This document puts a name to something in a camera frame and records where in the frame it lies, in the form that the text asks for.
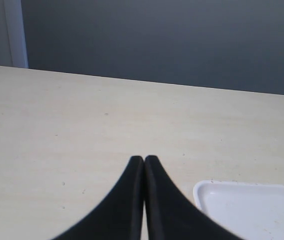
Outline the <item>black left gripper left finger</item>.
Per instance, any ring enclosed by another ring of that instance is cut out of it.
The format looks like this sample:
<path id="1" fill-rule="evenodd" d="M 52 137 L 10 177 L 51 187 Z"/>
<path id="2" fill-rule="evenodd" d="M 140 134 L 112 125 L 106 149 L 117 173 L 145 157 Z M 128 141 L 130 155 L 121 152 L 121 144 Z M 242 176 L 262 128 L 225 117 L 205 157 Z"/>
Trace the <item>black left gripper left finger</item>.
<path id="1" fill-rule="evenodd" d="M 139 240 L 144 205 L 144 160 L 132 156 L 105 198 L 56 240 Z"/>

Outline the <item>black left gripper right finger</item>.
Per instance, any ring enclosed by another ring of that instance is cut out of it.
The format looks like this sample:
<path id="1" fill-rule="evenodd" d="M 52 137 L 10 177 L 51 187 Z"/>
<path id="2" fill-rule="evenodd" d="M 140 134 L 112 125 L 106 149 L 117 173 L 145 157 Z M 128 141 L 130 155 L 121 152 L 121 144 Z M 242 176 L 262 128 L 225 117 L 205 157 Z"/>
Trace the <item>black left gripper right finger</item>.
<path id="1" fill-rule="evenodd" d="M 159 158 L 144 162 L 144 195 L 150 240 L 238 240 L 195 207 L 171 180 Z"/>

